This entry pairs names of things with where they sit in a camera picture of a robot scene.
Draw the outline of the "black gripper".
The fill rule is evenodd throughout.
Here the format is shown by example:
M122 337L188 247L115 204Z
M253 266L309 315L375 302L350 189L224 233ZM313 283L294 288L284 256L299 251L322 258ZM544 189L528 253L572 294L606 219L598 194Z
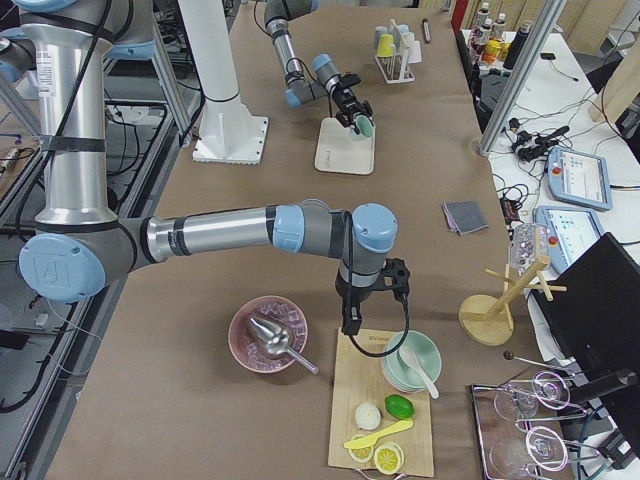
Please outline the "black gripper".
M360 275L349 272L341 263L335 281L335 288L342 298L342 327L344 335L357 335L361 328L360 304L374 291L392 291L394 299L406 303L410 292L410 272L405 262L399 258L387 258L380 271Z
M355 117L366 115L372 121L373 110L367 100L359 101L352 87L358 85L361 78L357 73L337 73L327 82L327 93L337 106L335 118L345 128L350 128L350 135L358 137L360 129L354 124Z

